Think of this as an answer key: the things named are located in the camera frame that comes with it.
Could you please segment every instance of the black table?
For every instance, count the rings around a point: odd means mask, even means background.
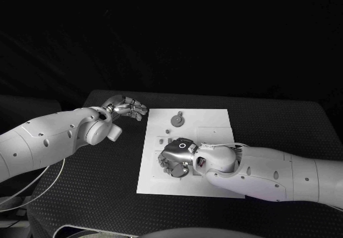
[[[236,142],[308,158],[343,159],[341,142],[314,102],[95,90],[85,107],[116,94],[148,108],[227,109]],[[272,238],[343,237],[343,212],[314,202],[136,194],[146,117],[141,122],[122,117],[115,123],[122,128],[116,142],[105,139],[77,150],[56,184],[28,206],[34,238],[50,237],[64,224],[131,235],[211,227]],[[33,197],[50,185],[60,164],[50,167]]]

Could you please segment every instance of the small component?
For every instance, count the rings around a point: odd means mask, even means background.
[[[181,112],[178,112],[177,115],[171,117],[171,125],[174,127],[180,127],[183,123],[184,123],[184,119],[181,117]]]

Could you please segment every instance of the textured black surface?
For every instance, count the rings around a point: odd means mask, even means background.
[[[304,157],[343,159],[343,146],[317,103],[95,90],[85,107],[99,106],[115,94],[148,108],[227,109],[236,142]],[[146,117],[141,122],[125,117],[115,122],[122,128],[116,142],[105,139],[77,150],[51,189],[28,206],[34,238],[51,236],[64,224],[131,235],[213,227],[272,238],[343,237],[343,213],[312,202],[136,194]],[[34,196],[50,185],[60,164],[43,176]]]

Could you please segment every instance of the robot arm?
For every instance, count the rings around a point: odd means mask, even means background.
[[[306,159],[268,148],[243,146],[237,150],[204,143],[197,147],[184,140],[172,141],[158,156],[164,172],[172,177],[185,176],[190,165],[211,185],[239,194],[273,202],[314,201],[343,208],[343,162]]]
[[[115,141],[121,128],[112,121],[119,115],[141,120],[145,113],[139,102],[118,95],[100,107],[59,112],[27,121],[0,135],[0,182],[54,164],[105,137]]]

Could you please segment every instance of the black background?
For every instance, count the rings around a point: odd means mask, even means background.
[[[63,110],[93,89],[308,100],[343,138],[341,3],[2,1],[0,18],[0,94]]]

